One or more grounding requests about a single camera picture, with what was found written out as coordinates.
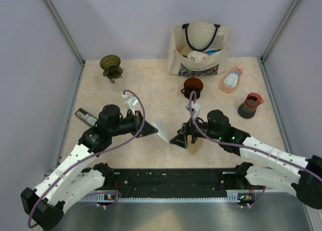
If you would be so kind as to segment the white paper coffee filter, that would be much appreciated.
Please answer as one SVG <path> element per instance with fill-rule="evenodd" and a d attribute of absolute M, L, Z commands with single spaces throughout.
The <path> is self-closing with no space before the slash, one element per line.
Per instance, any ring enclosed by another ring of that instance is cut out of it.
<path fill-rule="evenodd" d="M 155 119 L 153 120 L 153 126 L 158 130 L 159 137 L 166 143 L 170 143 L 171 135 L 168 130 L 166 123 L 162 120 Z"/>

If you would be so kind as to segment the brown coffee dripper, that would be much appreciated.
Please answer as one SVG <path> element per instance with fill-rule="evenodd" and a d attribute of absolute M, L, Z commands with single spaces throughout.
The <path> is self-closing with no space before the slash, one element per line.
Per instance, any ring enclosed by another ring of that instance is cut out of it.
<path fill-rule="evenodd" d="M 184 95 L 185 98 L 189 98 L 190 94 L 195 91 L 196 97 L 193 99 L 199 99 L 201 91 L 203 90 L 203 83 L 198 78 L 188 78 L 183 83 L 183 88 L 181 89 L 181 93 Z"/>

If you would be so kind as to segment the olive green coffee dripper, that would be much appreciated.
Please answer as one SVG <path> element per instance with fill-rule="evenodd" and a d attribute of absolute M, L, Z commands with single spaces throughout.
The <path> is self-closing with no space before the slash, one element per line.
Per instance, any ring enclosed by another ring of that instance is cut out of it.
<path fill-rule="evenodd" d="M 121 59 L 116 55 L 107 55 L 100 61 L 100 68 L 103 70 L 103 76 L 110 80 L 122 78 L 123 69 L 120 66 Z"/>

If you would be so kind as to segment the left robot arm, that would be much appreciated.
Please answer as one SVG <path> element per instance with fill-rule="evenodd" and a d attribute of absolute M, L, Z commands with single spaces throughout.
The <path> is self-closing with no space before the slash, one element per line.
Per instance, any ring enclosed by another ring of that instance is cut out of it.
<path fill-rule="evenodd" d="M 115 136 L 131 134 L 133 138 L 156 134 L 158 129 L 145 119 L 145 110 L 127 111 L 122 116 L 117 105 L 106 105 L 94 124 L 83 133 L 71 153 L 41 183 L 21 193 L 28 222 L 43 230 L 52 230 L 76 202 L 98 189 L 113 186 L 109 166 L 97 164 L 81 179 L 77 176 L 112 144 Z"/>

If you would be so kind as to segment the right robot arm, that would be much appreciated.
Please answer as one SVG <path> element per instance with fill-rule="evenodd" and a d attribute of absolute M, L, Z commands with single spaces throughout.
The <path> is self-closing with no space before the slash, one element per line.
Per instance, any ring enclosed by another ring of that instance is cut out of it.
<path fill-rule="evenodd" d="M 264 186 L 288 192 L 305 205 L 321 209 L 321 157 L 296 156 L 269 146 L 249 133 L 231 126 L 229 118 L 220 110 L 212 110 L 207 121 L 201 118 L 183 123 L 171 144 L 188 147 L 198 138 L 216 142 L 226 152 L 255 160 L 264 167 L 242 163 L 235 171 L 235 183 L 245 189 L 249 185 Z"/>

